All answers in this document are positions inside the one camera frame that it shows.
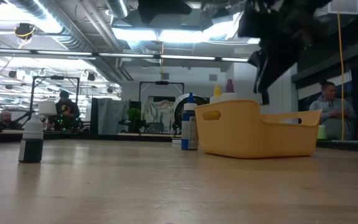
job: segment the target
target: green plant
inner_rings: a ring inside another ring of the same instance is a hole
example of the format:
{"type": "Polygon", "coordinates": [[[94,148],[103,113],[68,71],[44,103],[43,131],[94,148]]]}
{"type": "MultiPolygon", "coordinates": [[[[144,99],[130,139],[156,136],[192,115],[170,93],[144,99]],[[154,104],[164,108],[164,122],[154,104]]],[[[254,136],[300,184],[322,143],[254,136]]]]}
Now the green plant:
{"type": "Polygon", "coordinates": [[[130,121],[139,121],[140,120],[140,110],[137,108],[129,109],[127,114],[128,114],[128,119],[130,121]]]}

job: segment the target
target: yellow plastic bin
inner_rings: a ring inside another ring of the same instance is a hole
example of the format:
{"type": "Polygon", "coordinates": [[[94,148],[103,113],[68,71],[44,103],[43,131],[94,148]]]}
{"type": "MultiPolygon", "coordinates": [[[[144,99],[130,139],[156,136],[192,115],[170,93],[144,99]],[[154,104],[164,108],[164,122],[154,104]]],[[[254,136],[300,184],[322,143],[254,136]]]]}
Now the yellow plastic bin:
{"type": "Polygon", "coordinates": [[[202,150],[253,159],[310,156],[316,149],[321,110],[260,114],[252,100],[232,100],[196,107],[202,150]],[[301,124],[284,123],[300,118],[301,124]]]}

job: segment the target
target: gray sweater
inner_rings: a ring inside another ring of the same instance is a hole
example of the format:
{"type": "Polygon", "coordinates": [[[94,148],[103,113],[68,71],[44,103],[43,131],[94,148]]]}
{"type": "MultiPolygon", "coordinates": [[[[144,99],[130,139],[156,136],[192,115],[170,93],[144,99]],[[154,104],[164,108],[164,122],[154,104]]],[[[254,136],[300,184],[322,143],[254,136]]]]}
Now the gray sweater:
{"type": "MultiPolygon", "coordinates": [[[[351,116],[349,119],[345,118],[345,140],[352,139],[351,134],[351,120],[356,119],[357,116],[353,110],[352,105],[350,105],[347,101],[344,104],[345,111],[350,112],[351,116]]],[[[327,101],[320,96],[316,101],[312,102],[309,107],[309,110],[320,110],[321,120],[320,123],[326,126],[326,133],[328,139],[342,139],[342,119],[341,118],[330,118],[329,113],[332,111],[342,111],[342,100],[335,99],[334,101],[327,101]]]]}

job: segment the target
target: purple bottle cap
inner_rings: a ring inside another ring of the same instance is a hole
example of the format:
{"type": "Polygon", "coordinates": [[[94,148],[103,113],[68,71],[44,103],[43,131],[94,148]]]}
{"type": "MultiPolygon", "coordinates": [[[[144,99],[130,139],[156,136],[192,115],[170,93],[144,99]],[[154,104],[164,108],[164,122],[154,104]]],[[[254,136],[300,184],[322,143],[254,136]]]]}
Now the purple bottle cap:
{"type": "Polygon", "coordinates": [[[226,93],[234,93],[234,85],[231,78],[227,80],[226,93]]]}

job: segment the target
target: yellow bottle cap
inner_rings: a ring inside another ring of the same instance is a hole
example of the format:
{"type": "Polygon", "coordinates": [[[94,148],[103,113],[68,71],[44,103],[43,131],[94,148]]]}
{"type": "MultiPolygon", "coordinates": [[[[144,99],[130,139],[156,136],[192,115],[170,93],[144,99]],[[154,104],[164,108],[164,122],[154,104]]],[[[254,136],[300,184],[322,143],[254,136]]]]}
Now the yellow bottle cap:
{"type": "Polygon", "coordinates": [[[221,96],[222,96],[221,87],[219,85],[215,85],[214,97],[221,97],[221,96]]]}

